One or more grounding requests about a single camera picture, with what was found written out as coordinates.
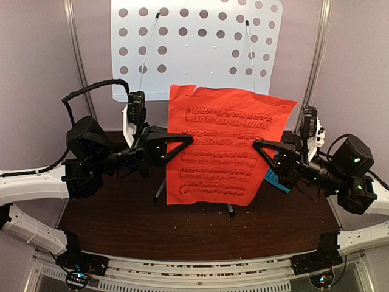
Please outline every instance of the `black cable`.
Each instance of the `black cable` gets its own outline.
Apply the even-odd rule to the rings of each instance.
[[[347,137],[350,136],[350,135],[351,135],[351,134],[343,134],[343,135],[339,136],[338,138],[336,138],[336,139],[334,140],[334,142],[331,143],[331,145],[330,145],[329,148],[328,148],[327,154],[326,154],[327,161],[331,162],[331,160],[332,160],[332,157],[331,157],[331,159],[330,159],[329,153],[331,152],[333,146],[335,146],[335,144],[336,144],[339,140],[341,140],[341,139],[343,139],[343,138],[347,138]]]
[[[378,180],[384,188],[389,190],[389,185],[385,181],[383,181],[376,173],[374,173],[372,170],[368,170],[367,172],[370,173],[376,180]]]
[[[0,175],[0,178],[9,178],[12,176],[19,176],[19,175],[37,175],[44,172],[49,172],[50,170],[54,169],[58,164],[62,162],[62,160],[65,159],[66,155],[69,153],[69,149],[66,149],[65,152],[62,154],[62,156],[59,158],[59,160],[55,161],[53,164],[39,170],[29,170],[26,172],[10,172],[10,173],[3,173]]]
[[[124,87],[124,89],[127,93],[127,96],[128,96],[128,102],[130,102],[128,83],[122,79],[110,79],[110,80],[96,82],[96,83],[93,83],[87,87],[81,88],[77,91],[73,91],[73,92],[69,93],[65,98],[62,99],[62,103],[65,105],[65,107],[67,109],[67,113],[68,113],[69,118],[71,120],[72,126],[75,124],[75,121],[74,121],[74,116],[73,116],[72,108],[69,104],[69,101],[72,100],[74,97],[79,96],[81,94],[84,94],[84,93],[91,91],[93,89],[97,89],[97,88],[102,87],[102,86],[113,85],[113,84],[122,85]],[[69,149],[66,149],[65,152],[62,154],[62,156],[59,158],[59,160],[55,161],[53,164],[51,164],[48,167],[45,167],[43,169],[30,170],[30,171],[26,171],[26,172],[3,173],[2,175],[0,175],[0,178],[9,178],[12,176],[19,176],[19,175],[36,175],[36,174],[48,172],[48,171],[54,169],[58,164],[60,164],[68,153],[69,153]]]
[[[77,283],[77,281],[75,280],[74,277],[79,278],[78,274],[82,274],[83,280],[85,280],[86,282],[83,284],[83,286],[80,286],[79,288],[77,288],[77,290],[82,290],[88,285],[89,281],[92,279],[89,275],[85,274],[84,272],[77,271],[77,270],[68,271],[63,266],[60,265],[60,263],[58,262],[57,258],[55,257],[55,255],[53,253],[51,253],[50,251],[49,251],[49,253],[52,256],[52,258],[54,259],[55,264],[57,266],[59,266],[66,273],[66,278],[65,278],[66,286],[68,286],[71,290],[73,290],[73,288],[70,287],[69,284],[67,283],[67,280],[71,280],[71,281],[74,281]]]
[[[71,120],[71,123],[72,123],[72,126],[75,124],[75,121],[74,121],[74,116],[73,116],[73,112],[72,112],[72,108],[70,107],[69,105],[69,102],[74,98],[74,97],[77,97],[77,96],[80,96],[84,93],[87,93],[88,91],[92,91],[94,89],[97,89],[97,88],[100,88],[102,86],[106,86],[106,85],[113,85],[113,84],[117,84],[117,85],[122,85],[126,91],[126,94],[127,94],[127,97],[128,97],[128,102],[131,102],[130,100],[130,97],[129,97],[129,86],[128,86],[128,83],[122,79],[110,79],[110,80],[103,80],[103,81],[100,81],[100,82],[96,82],[96,83],[93,83],[87,87],[84,87],[84,88],[81,88],[77,91],[73,91],[71,93],[69,93],[66,97],[64,97],[62,99],[62,103],[65,105],[66,109],[67,109],[67,113],[69,115],[69,118]]]
[[[340,274],[340,277],[333,284],[331,284],[331,288],[336,284],[338,284],[340,280],[343,278],[343,276],[345,275],[346,267],[347,267],[347,255],[345,255],[345,266],[343,267],[343,271]]]
[[[344,137],[347,137],[349,134],[344,134],[344,135],[341,135],[339,136],[332,144],[331,146],[328,148],[328,151],[327,151],[327,154],[325,154],[324,152],[321,152],[319,149],[317,150],[317,153],[319,155],[322,155],[322,156],[325,156],[327,157],[327,160],[329,162],[332,161],[332,155],[329,154],[329,152],[331,151],[332,147],[334,146],[334,144],[343,139]],[[389,190],[389,184],[387,184],[385,181],[382,180],[382,178],[380,178],[375,172],[373,172],[372,170],[368,170],[367,171],[369,174],[371,174],[385,189]]]
[[[306,198],[312,200],[313,202],[317,203],[317,200],[315,200],[313,197],[311,197],[310,195],[308,195],[306,192],[304,192],[299,186],[298,184],[295,185],[296,186],[296,189],[303,195],[305,196]]]

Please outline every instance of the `red-orange sheet music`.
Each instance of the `red-orange sheet music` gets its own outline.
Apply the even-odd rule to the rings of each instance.
[[[252,143],[280,141],[296,104],[240,89],[173,85],[168,132],[194,142],[167,166],[167,204],[250,204],[268,170]]]

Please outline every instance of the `purple wall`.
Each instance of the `purple wall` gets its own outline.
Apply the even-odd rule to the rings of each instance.
[[[70,127],[60,100],[80,87],[62,0],[3,0],[0,9],[0,169],[40,167],[57,160]],[[72,102],[85,115],[82,100]],[[53,225],[63,202],[19,203]],[[0,232],[2,291],[22,291],[33,247]]]
[[[388,1],[334,1],[314,102],[327,130],[326,143],[343,133],[360,137],[373,152],[373,170],[385,181],[389,181],[388,15]],[[389,220],[337,209],[346,230]],[[389,246],[369,249],[366,255],[376,292],[388,291]]]
[[[270,94],[302,101],[315,48],[321,0],[281,0],[281,3],[283,19]],[[88,82],[112,78],[110,1],[75,1],[74,12]],[[124,104],[113,101],[111,88],[91,94],[102,127],[121,130],[120,111]],[[148,102],[146,106],[150,124],[167,125],[168,102]],[[296,106],[288,129],[294,129],[299,110]]]

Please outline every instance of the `white perforated board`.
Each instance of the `white perforated board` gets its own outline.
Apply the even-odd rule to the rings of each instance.
[[[156,13],[141,90],[168,100],[172,84],[241,88],[268,94],[281,26],[279,0],[112,0],[114,78],[139,88],[140,68]],[[249,20],[255,70],[245,20]],[[125,102],[121,86],[113,98]]]

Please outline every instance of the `blue tag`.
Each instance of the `blue tag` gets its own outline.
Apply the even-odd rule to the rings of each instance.
[[[265,181],[271,183],[273,186],[279,188],[280,190],[283,190],[286,193],[289,193],[291,191],[287,187],[283,186],[278,182],[278,176],[273,172],[271,168],[269,168],[269,170],[266,173]]]

